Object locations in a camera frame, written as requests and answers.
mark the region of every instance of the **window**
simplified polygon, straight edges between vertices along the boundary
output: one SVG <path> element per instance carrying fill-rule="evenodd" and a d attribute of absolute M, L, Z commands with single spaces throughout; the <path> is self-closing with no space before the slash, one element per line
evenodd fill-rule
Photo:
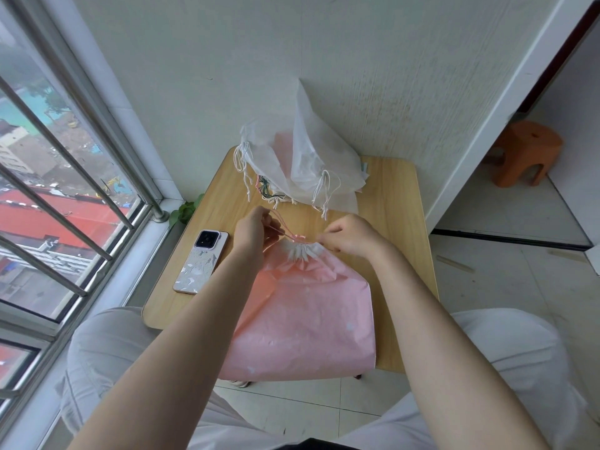
<path fill-rule="evenodd" d="M 0 2 L 0 138 L 1 438 L 139 228 L 168 215 L 35 0 Z"/>

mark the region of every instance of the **plastic bag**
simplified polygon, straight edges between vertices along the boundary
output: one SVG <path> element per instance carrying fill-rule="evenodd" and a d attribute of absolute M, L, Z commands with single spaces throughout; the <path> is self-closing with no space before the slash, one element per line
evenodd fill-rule
<path fill-rule="evenodd" d="M 374 366 L 368 282 L 318 243 L 268 248 L 219 378 L 341 378 Z"/>
<path fill-rule="evenodd" d="M 358 213 L 355 191 L 367 178 L 361 159 L 314 112 L 302 83 L 298 84 L 296 115 L 271 115 L 244 125 L 235 165 L 244 172 L 250 200 L 247 164 L 265 177 L 271 188 L 268 200 L 302 202 L 321 210 Z"/>

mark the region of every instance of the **smartphone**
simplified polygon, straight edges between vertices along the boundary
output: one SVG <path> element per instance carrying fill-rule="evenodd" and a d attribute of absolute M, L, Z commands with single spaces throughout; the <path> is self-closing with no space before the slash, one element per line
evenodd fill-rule
<path fill-rule="evenodd" d="M 190 251 L 175 280 L 176 292 L 195 294 L 213 274 L 229 234 L 218 230 L 203 230 Z"/>

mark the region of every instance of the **light gray pants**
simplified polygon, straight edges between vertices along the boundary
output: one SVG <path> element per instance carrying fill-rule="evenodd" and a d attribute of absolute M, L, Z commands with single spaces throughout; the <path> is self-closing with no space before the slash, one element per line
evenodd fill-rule
<path fill-rule="evenodd" d="M 104 394 L 158 335 L 143 324 L 140 311 L 104 311 L 73 335 L 65 378 L 57 387 L 62 417 L 72 433 L 81 429 Z M 515 391 L 546 439 L 554 448 L 563 448 L 585 402 L 569 384 L 568 357 L 556 330 L 519 310 L 465 311 L 453 317 Z M 435 448 L 412 393 L 337 442 L 357 449 Z M 286 443 L 290 441 L 285 436 L 246 422 L 213 392 L 188 448 L 268 450 Z"/>

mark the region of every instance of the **shoe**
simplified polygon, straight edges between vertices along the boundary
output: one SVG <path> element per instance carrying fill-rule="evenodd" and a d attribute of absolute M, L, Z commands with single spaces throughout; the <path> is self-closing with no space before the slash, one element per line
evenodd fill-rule
<path fill-rule="evenodd" d="M 230 380 L 229 383 L 237 388 L 246 388 L 252 382 L 249 380 Z"/>

